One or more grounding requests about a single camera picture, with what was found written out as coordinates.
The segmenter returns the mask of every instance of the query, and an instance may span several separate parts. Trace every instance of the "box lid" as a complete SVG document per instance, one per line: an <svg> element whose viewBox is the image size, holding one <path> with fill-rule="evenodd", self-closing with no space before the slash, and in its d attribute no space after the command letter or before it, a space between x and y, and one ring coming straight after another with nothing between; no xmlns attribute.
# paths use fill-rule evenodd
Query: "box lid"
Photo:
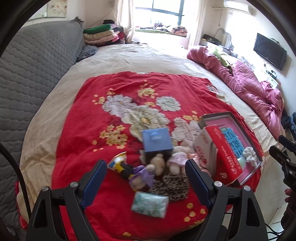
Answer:
<svg viewBox="0 0 296 241"><path fill-rule="evenodd" d="M143 130L142 137L145 152L173 149L168 128Z"/></svg>

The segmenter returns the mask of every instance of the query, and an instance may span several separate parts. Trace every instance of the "light blue pouch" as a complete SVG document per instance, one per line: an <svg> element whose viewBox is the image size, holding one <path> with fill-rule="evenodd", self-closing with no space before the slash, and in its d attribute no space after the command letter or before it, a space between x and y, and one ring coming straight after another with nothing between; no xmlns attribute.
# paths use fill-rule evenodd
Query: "light blue pouch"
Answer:
<svg viewBox="0 0 296 241"><path fill-rule="evenodd" d="M168 208L169 198L145 192L136 192L131 210L143 215L164 218Z"/></svg>

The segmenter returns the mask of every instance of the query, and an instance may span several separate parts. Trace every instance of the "window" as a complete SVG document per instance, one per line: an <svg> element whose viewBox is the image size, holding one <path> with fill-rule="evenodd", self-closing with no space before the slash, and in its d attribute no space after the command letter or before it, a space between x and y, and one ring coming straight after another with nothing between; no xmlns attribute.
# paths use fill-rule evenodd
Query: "window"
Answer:
<svg viewBox="0 0 296 241"><path fill-rule="evenodd" d="M134 4L135 26L181 25L184 0L134 0Z"/></svg>

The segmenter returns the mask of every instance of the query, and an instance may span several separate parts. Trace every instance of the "blue gripper pad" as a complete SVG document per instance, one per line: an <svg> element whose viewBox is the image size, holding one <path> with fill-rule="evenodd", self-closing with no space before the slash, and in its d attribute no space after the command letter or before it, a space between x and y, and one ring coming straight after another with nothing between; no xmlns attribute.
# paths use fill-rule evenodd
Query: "blue gripper pad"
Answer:
<svg viewBox="0 0 296 241"><path fill-rule="evenodd" d="M188 160L185 164L185 172L195 194L197 195L200 203L206 206L207 209L210 209L213 205L213 202L210 198L210 190L202 179L202 176L197 171L197 168L200 172L202 172L194 160Z"/></svg>
<svg viewBox="0 0 296 241"><path fill-rule="evenodd" d="M96 197L98 190L102 184L107 173L107 164L102 161L97 169L94 171L93 175L89 179L85 188L83 189L83 198L80 202L80 206L85 209L90 206L94 198Z"/></svg>

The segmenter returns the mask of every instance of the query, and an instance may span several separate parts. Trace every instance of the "metal screw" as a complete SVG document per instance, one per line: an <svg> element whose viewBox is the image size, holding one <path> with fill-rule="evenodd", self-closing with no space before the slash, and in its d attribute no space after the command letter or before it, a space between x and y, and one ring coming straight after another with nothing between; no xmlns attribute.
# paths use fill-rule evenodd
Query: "metal screw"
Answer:
<svg viewBox="0 0 296 241"><path fill-rule="evenodd" d="M215 181L214 184L216 187L222 187L222 182Z"/></svg>
<svg viewBox="0 0 296 241"><path fill-rule="evenodd" d="M41 191L46 192L48 190L48 186L44 186L41 188Z"/></svg>
<svg viewBox="0 0 296 241"><path fill-rule="evenodd" d="M70 187L75 188L78 186L78 182L71 182Z"/></svg>
<svg viewBox="0 0 296 241"><path fill-rule="evenodd" d="M251 191L251 188L249 186L244 186L244 190L246 190L247 192Z"/></svg>

